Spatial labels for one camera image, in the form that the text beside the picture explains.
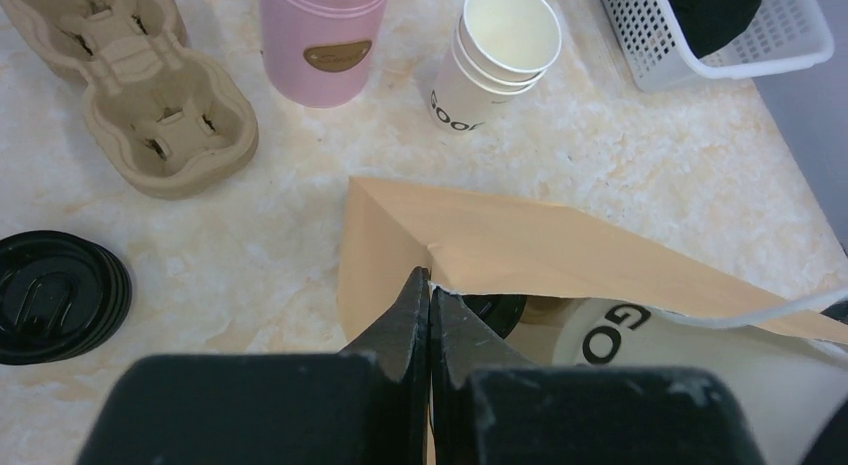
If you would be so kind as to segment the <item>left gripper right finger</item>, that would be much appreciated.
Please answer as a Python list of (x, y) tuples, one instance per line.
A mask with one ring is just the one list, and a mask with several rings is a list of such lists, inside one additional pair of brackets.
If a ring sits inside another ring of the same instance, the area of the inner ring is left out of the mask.
[(731, 396), (698, 404), (679, 371), (533, 363), (434, 290), (432, 434), (439, 464), (760, 464)]

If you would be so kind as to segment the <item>brown paper takeout bag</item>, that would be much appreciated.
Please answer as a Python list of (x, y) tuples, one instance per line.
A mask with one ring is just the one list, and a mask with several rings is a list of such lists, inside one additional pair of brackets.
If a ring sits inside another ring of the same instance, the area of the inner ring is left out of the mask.
[(770, 464), (797, 464), (847, 398), (837, 289), (794, 301), (562, 205), (388, 179), (349, 182), (337, 289), (355, 338), (409, 272), (523, 295), (507, 341), (543, 365), (680, 365), (733, 392)]

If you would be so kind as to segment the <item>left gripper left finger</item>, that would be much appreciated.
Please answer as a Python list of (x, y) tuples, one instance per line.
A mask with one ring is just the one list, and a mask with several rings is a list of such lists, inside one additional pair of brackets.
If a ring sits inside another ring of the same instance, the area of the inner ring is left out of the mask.
[(429, 273), (336, 353), (154, 355), (116, 382), (81, 464), (423, 464)]

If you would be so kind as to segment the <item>white paper coffee cup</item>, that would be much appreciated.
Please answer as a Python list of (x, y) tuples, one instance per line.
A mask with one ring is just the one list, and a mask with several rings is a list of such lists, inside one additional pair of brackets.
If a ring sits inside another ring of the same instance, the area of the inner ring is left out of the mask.
[(847, 349), (752, 324), (708, 327), (644, 305), (567, 301), (556, 365), (664, 368), (671, 392), (698, 404), (731, 396), (741, 427), (768, 464), (847, 461)]

